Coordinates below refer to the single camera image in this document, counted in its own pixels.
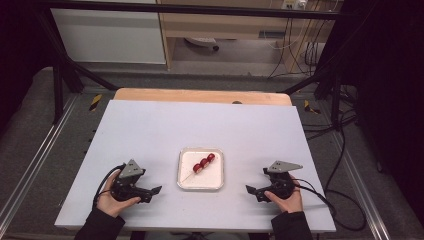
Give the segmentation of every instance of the square plate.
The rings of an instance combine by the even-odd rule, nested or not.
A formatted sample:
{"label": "square plate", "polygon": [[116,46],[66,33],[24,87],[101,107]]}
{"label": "square plate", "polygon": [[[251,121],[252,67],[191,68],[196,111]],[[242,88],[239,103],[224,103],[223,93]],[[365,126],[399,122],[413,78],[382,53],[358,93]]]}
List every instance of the square plate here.
{"label": "square plate", "polygon": [[[193,166],[210,153],[215,159],[201,172],[194,173]],[[224,155],[217,148],[187,147],[180,152],[177,184],[182,189],[202,191],[218,190],[224,185]]]}

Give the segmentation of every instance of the black sleeve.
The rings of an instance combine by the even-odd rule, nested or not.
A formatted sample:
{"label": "black sleeve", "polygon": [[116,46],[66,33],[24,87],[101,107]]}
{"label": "black sleeve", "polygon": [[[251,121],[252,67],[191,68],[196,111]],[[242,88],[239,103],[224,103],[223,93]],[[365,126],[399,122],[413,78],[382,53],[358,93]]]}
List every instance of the black sleeve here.
{"label": "black sleeve", "polygon": [[271,220],[275,240],[312,240],[304,212],[284,212]]}
{"label": "black sleeve", "polygon": [[94,208],[75,235],[75,240],[115,240],[124,224],[121,217],[114,218]]}

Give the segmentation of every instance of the human hand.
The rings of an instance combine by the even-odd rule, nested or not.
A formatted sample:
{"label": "human hand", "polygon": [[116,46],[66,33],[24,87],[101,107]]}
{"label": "human hand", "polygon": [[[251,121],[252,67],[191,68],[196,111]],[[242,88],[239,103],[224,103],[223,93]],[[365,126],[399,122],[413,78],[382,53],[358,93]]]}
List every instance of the human hand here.
{"label": "human hand", "polygon": [[117,201],[112,197],[110,193],[110,188],[112,187],[113,180],[119,175],[121,171],[114,172],[106,181],[105,187],[103,188],[102,193],[97,199],[97,208],[104,213],[112,217],[117,217],[124,209],[131,207],[132,205],[141,201],[141,198],[135,197],[128,199],[123,202]]}
{"label": "human hand", "polygon": [[[294,184],[299,185],[297,180],[293,180],[293,182]],[[300,195],[300,189],[298,187],[295,187],[292,195],[285,200],[277,197],[277,195],[270,191],[265,191],[265,196],[277,204],[282,212],[287,211],[288,213],[294,213],[303,211],[302,196]]]}

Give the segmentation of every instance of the floor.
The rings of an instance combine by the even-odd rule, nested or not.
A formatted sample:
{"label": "floor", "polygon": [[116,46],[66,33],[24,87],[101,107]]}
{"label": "floor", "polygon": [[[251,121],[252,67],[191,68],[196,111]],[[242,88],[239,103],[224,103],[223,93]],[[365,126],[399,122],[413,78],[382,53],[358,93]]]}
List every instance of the floor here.
{"label": "floor", "polygon": [[[310,68],[304,62],[300,62],[299,65],[304,73],[266,78],[271,75],[287,74],[284,66],[278,64],[280,51],[274,49],[273,42],[218,40],[218,44],[220,50],[216,52],[212,49],[193,46],[179,39],[174,53],[173,68],[170,70],[164,66],[145,65],[111,67],[107,64],[88,64],[88,66],[111,82],[127,87],[207,88],[265,92],[284,90],[306,78],[310,74],[308,71],[313,70],[313,67]],[[138,73],[146,73],[145,79],[135,81]],[[54,109],[52,85],[51,81],[45,81],[46,79],[51,79],[48,70],[37,75],[35,84],[30,89],[21,110],[12,118],[9,129],[0,139],[0,167],[13,169],[16,173],[0,176],[2,182],[0,190],[6,193],[0,196],[0,206],[7,207],[14,202],[16,199],[9,198],[12,194],[20,199],[20,202],[15,202],[16,208],[8,208],[10,210],[8,214],[3,211],[5,208],[1,212],[0,220],[9,219],[9,222],[3,222],[0,225],[0,234],[4,234],[3,231],[7,229],[3,239],[66,239],[73,234],[72,231],[56,229],[53,223],[60,211],[61,201],[66,197],[78,166],[84,159],[84,150],[89,148],[90,139],[95,134],[94,130],[101,119],[107,101],[113,97],[113,93],[84,79],[87,85],[86,91],[78,96],[69,95],[70,99],[76,99],[76,107],[69,114],[66,125],[60,130],[61,136],[50,139],[52,146],[47,146],[47,151],[43,155],[39,152],[39,147],[44,144],[43,141],[48,132],[55,130],[51,125]],[[328,123],[326,118],[328,101],[315,101],[313,97],[315,87],[315,84],[311,84],[292,96],[303,124]],[[103,94],[102,104],[98,106],[96,112],[87,111],[93,97],[98,93]],[[321,114],[305,111],[305,100],[310,100],[312,110],[319,110]],[[348,109],[349,104],[343,104],[342,108]],[[338,227],[337,233],[321,235],[320,239],[424,239],[422,226],[417,223],[393,179],[376,170],[372,151],[363,134],[358,130],[358,126],[350,124],[346,126],[345,132],[348,149],[345,153],[346,163],[337,171],[331,186],[334,189],[346,191],[356,199],[370,197],[374,208],[366,208],[371,212],[368,214],[372,219],[380,218],[383,225],[370,224],[359,232]],[[314,133],[305,134],[307,137],[314,135]],[[329,132],[309,140],[309,143],[313,158],[316,160],[317,171],[324,183],[340,153],[340,134]],[[32,161],[37,155],[42,160],[41,166],[34,165]],[[352,166],[349,164],[349,161],[353,161],[352,159],[363,182],[352,182],[354,180],[351,177],[355,174],[355,169],[352,173]],[[33,166],[30,173],[28,173],[28,166]],[[31,187],[20,193],[13,192],[16,190],[15,186],[23,186],[19,185],[23,175],[28,177],[27,185]],[[357,188],[364,183],[367,193],[365,195],[358,193]],[[356,206],[338,199],[338,196],[328,196],[328,198],[340,204],[341,210],[338,214],[340,221],[353,226],[361,223],[361,214]],[[376,229],[383,230],[382,232],[387,235],[378,236],[374,232]]]}

